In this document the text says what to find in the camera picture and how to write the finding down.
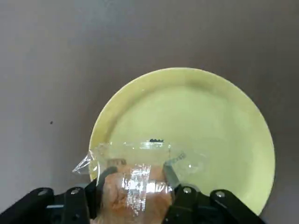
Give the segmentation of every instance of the plastic bag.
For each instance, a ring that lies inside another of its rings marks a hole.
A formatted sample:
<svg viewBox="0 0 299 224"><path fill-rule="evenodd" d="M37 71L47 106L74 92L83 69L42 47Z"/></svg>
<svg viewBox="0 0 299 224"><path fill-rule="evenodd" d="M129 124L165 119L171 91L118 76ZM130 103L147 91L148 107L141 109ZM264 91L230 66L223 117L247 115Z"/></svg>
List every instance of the plastic bag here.
<svg viewBox="0 0 299 224"><path fill-rule="evenodd" d="M173 186L165 179L164 164L175 167L178 177L198 169L181 148L154 140L99 144L73 172L100 180L106 169L117 168L105 178L98 223L155 224L171 205Z"/></svg>

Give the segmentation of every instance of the gray table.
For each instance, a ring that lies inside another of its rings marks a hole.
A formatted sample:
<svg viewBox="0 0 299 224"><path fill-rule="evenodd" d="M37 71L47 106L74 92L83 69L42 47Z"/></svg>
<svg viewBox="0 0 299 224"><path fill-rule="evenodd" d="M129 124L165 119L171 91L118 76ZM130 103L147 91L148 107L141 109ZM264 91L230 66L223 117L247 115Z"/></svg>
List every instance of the gray table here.
<svg viewBox="0 0 299 224"><path fill-rule="evenodd" d="M277 157L262 216L298 222L298 59L296 0L2 0L0 210L81 181L71 169L108 99L181 66L227 78L261 109Z"/></svg>

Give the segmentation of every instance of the plate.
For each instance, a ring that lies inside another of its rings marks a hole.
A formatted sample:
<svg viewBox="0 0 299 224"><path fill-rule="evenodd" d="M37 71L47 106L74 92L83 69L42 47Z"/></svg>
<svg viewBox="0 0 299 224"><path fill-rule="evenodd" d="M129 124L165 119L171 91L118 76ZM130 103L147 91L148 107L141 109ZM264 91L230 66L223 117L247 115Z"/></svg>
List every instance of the plate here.
<svg viewBox="0 0 299 224"><path fill-rule="evenodd" d="M228 80L192 68L145 74L108 101L93 127L90 148L149 139L182 149L189 166L196 167L180 180L207 195L230 190L261 213L274 180L273 141L257 106Z"/></svg>

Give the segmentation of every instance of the black metal bracket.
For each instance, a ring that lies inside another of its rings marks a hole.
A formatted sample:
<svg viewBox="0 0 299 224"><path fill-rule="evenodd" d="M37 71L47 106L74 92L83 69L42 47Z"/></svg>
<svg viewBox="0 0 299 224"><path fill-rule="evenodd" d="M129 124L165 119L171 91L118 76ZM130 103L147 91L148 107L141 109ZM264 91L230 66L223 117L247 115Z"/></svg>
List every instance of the black metal bracket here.
<svg viewBox="0 0 299 224"><path fill-rule="evenodd" d="M233 193L212 191L206 196L196 189L179 185L163 224L265 224Z"/></svg>

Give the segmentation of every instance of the small dark object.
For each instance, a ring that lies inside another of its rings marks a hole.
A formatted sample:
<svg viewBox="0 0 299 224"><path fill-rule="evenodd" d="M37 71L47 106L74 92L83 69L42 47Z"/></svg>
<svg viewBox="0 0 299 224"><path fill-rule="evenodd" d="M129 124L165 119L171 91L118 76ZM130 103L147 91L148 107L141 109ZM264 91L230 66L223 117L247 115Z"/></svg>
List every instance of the small dark object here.
<svg viewBox="0 0 299 224"><path fill-rule="evenodd" d="M160 142L160 143L163 143L164 140L163 139L150 139L149 142Z"/></svg>

